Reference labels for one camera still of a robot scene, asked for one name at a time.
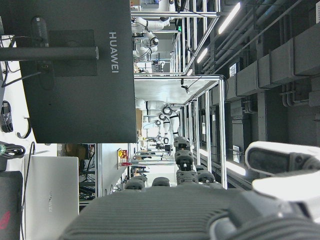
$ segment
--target monitor back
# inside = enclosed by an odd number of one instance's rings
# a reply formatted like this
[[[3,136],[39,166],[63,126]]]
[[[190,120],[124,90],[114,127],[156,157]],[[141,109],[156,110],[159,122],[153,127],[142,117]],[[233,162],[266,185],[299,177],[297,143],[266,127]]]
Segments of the monitor back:
[[[130,3],[11,0],[9,6],[16,36],[42,31],[49,47],[99,49],[99,60],[49,61],[47,73],[23,80],[36,141],[135,143]],[[45,21],[45,30],[32,25],[35,17]],[[17,46],[37,47],[39,41],[17,39]],[[39,71],[39,62],[21,61],[20,67],[25,76]]]

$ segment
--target huawei logo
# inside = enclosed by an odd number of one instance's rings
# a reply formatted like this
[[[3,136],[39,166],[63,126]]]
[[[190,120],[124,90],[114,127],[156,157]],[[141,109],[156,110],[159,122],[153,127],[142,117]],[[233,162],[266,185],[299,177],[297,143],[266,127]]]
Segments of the huawei logo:
[[[49,212],[52,212],[52,191],[49,192]]]

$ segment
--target laptop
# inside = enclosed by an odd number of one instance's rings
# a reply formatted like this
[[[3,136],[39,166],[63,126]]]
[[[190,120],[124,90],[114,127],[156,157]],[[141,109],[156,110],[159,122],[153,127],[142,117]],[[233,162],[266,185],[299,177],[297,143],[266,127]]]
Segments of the laptop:
[[[32,156],[25,194],[26,240],[56,240],[78,215],[78,158]]]

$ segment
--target ceiling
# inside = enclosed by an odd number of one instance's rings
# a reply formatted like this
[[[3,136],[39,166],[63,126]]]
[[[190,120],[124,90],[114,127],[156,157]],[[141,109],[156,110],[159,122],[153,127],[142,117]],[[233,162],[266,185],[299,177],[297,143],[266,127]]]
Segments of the ceiling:
[[[215,82],[213,76],[209,77],[210,78],[199,78],[199,76],[194,76],[189,79],[183,77],[183,85],[191,86],[189,88],[189,94],[181,87],[181,78],[168,77],[167,79],[163,79],[154,76],[150,79],[135,79],[135,97],[145,101],[164,101],[168,104],[184,104],[207,84]]]

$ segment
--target fluorescent light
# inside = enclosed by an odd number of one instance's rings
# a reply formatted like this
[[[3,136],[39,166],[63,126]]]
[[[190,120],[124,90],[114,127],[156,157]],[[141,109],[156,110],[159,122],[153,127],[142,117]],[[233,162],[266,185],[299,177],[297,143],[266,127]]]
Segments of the fluorescent light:
[[[236,172],[237,174],[240,174],[242,176],[245,176],[246,175],[246,170],[239,166],[239,165],[236,165],[230,161],[227,161],[226,162],[226,167],[234,172]]]
[[[189,69],[189,71],[187,72],[187,74],[186,74],[186,75],[187,75],[187,76],[190,76],[190,75],[192,74],[192,71],[193,71],[193,70],[192,70],[192,68],[191,68],[191,69]]]
[[[200,54],[200,56],[198,57],[198,59],[196,60],[196,63],[197,63],[197,64],[201,62],[201,60],[205,57],[205,55],[207,54],[207,52],[208,52],[208,48],[206,47],[206,48],[202,51],[202,53]]]
[[[226,17],[226,19],[224,20],[224,22],[222,23],[222,25],[220,26],[218,33],[221,34],[226,27],[231,23],[232,19],[234,19],[234,17],[236,16],[237,12],[239,11],[241,5],[240,2],[238,2],[235,7],[232,9],[232,11],[230,12],[230,14]]]
[[[205,151],[205,150],[203,150],[203,149],[201,149],[201,148],[199,149],[199,153],[200,153],[201,155],[205,156],[205,157],[208,157],[208,156],[209,156],[208,152]]]

